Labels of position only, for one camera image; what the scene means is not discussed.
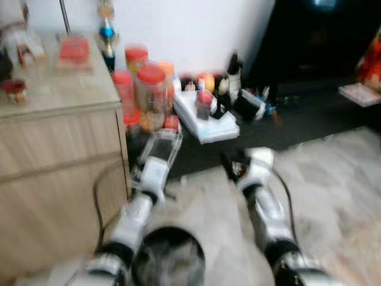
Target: dark floor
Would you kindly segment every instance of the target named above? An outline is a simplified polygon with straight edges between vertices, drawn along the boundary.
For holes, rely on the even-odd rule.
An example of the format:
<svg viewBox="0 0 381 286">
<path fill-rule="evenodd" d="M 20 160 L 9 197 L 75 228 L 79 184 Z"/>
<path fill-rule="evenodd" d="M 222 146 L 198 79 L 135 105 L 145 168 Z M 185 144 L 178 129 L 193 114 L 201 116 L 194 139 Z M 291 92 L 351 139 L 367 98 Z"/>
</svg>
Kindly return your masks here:
<svg viewBox="0 0 381 286">
<path fill-rule="evenodd" d="M 241 123 L 239 138 L 201 145 L 183 128 L 183 144 L 171 168 L 170 177 L 199 172 L 221 165 L 220 153 L 233 154 L 237 148 L 269 147 L 283 151 L 290 146 L 360 126 L 381 126 L 379 106 L 361 108 L 335 90 L 300 96 L 298 103 L 279 107 L 282 125 L 271 118 Z M 129 144 L 130 159 L 139 152 Z"/>
</svg>

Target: floor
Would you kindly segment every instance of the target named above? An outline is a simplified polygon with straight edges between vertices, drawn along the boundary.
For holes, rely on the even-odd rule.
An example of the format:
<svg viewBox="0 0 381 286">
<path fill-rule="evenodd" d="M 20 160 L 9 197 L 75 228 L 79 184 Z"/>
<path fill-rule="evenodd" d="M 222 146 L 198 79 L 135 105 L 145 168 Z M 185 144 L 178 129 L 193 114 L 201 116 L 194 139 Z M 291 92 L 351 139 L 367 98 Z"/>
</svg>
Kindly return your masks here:
<svg viewBox="0 0 381 286">
<path fill-rule="evenodd" d="M 292 193 L 302 249 L 348 286 L 381 285 L 379 136 L 359 128 L 299 144 L 278 153 L 275 168 Z M 286 208 L 275 178 L 270 186 Z M 205 285 L 273 285 L 270 268 L 253 243 L 243 197 L 222 168 L 184 176 L 167 189 L 177 200 L 157 209 L 148 229 L 171 224 L 191 231 L 205 252 Z M 80 262 L 20 278 L 16 286 L 63 286 Z"/>
</svg>

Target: orange lid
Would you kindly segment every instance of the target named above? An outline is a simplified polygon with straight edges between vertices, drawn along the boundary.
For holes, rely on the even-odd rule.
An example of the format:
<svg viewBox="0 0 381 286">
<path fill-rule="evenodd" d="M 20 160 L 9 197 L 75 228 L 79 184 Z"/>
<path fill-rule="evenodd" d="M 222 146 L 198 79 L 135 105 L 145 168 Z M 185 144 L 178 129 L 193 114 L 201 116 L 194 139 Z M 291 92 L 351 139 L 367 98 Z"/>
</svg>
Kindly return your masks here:
<svg viewBox="0 0 381 286">
<path fill-rule="evenodd" d="M 138 79 L 154 85 L 164 81 L 165 73 L 155 64 L 146 64 L 138 70 Z"/>
<path fill-rule="evenodd" d="M 148 51 L 143 46 L 127 46 L 124 50 L 128 60 L 141 60 L 148 58 Z"/>
<path fill-rule="evenodd" d="M 113 81 L 116 85 L 130 85 L 132 77 L 125 70 L 117 70 L 113 73 Z"/>
<path fill-rule="evenodd" d="M 138 124 L 139 120 L 140 120 L 140 112 L 137 109 L 135 110 L 133 116 L 124 116 L 123 117 L 124 125 Z"/>
<path fill-rule="evenodd" d="M 159 68 L 161 68 L 166 75 L 174 75 L 174 67 L 171 63 L 167 62 L 167 61 L 161 61 L 157 64 L 157 66 Z"/>
</svg>

